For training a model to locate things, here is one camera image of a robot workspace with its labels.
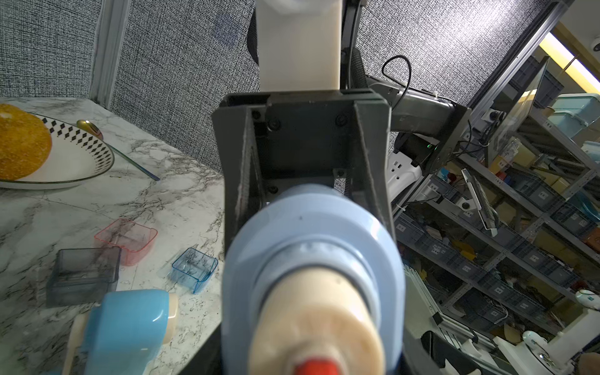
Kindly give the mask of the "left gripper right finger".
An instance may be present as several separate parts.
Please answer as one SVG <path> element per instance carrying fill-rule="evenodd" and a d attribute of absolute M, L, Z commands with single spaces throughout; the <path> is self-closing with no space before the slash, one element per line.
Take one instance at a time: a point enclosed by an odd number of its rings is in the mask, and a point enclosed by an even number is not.
<path fill-rule="evenodd" d="M 415 339 L 408 326 L 403 328 L 401 375 L 442 375 L 438 365 L 424 350 L 420 340 Z"/>

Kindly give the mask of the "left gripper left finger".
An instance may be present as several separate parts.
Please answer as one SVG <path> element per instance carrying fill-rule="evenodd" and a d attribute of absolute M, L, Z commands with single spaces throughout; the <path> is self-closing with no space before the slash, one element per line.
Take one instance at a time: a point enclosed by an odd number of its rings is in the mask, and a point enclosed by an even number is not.
<path fill-rule="evenodd" d="M 179 375 L 223 375 L 221 324 L 212 332 L 200 350 L 192 357 Z"/>

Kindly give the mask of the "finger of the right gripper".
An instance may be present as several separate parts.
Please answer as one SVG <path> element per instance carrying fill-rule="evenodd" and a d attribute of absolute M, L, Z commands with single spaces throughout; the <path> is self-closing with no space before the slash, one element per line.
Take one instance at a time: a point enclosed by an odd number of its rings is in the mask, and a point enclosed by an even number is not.
<path fill-rule="evenodd" d="M 385 172 L 391 109 L 383 101 L 356 101 L 353 105 L 350 149 L 352 200 L 376 217 L 390 234 L 395 232 Z"/>
<path fill-rule="evenodd" d="M 265 194 L 251 109 L 219 108 L 212 124 L 225 183 L 224 249 L 228 251 L 240 229 L 262 208 Z"/>

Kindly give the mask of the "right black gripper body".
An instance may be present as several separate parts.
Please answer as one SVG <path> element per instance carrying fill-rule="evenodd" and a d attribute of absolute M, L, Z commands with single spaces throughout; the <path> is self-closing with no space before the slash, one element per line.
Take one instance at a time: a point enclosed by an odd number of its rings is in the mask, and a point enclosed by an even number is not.
<path fill-rule="evenodd" d="M 353 105 L 362 100 L 388 104 L 372 90 L 358 89 L 232 94 L 220 108 L 251 109 L 265 194 L 277 180 L 332 184 L 338 169 L 350 179 Z"/>

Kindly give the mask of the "bright blue pencil sharpener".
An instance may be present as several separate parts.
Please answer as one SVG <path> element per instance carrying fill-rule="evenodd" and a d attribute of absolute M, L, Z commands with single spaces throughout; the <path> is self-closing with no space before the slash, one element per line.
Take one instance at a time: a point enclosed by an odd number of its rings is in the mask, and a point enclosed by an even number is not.
<path fill-rule="evenodd" d="M 84 353 L 85 374 L 144 374 L 173 339 L 179 298 L 159 289 L 109 292 L 99 306 L 76 316 L 62 374 Z"/>

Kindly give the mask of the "clear blue shavings tray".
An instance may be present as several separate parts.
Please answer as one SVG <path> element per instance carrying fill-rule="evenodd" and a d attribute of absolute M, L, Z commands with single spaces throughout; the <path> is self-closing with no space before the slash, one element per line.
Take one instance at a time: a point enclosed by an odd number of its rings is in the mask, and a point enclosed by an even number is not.
<path fill-rule="evenodd" d="M 217 258 L 196 248 L 188 248 L 172 262 L 169 278 L 197 295 L 209 283 L 218 264 Z"/>

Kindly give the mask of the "clear pink shavings tray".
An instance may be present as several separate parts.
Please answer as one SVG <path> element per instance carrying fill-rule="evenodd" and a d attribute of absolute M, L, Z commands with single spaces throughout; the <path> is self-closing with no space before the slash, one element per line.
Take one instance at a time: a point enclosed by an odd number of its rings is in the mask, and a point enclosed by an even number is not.
<path fill-rule="evenodd" d="M 94 239 L 99 246 L 120 248 L 120 265 L 132 267 L 150 253 L 158 234 L 155 228 L 117 219 L 98 232 Z"/>

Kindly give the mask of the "light blue pencil sharpener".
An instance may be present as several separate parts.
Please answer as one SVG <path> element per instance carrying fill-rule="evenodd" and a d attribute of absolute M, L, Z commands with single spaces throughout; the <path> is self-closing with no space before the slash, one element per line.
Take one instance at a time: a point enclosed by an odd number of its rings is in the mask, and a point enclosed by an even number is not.
<path fill-rule="evenodd" d="M 406 281 L 388 230 L 318 184 L 289 189 L 234 236 L 222 280 L 227 374 L 391 374 Z"/>

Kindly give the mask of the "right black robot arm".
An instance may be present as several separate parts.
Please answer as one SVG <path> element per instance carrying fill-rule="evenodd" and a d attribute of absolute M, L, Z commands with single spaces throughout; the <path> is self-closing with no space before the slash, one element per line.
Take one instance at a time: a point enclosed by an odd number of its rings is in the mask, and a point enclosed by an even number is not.
<path fill-rule="evenodd" d="M 227 95 L 212 114 L 225 178 L 226 245 L 273 198 L 345 178 L 352 199 L 393 228 L 387 173 L 392 132 L 422 134 L 414 167 L 450 157 L 470 110 L 409 85 L 369 84 L 356 35 L 361 1 L 258 1 L 248 48 L 257 93 Z"/>

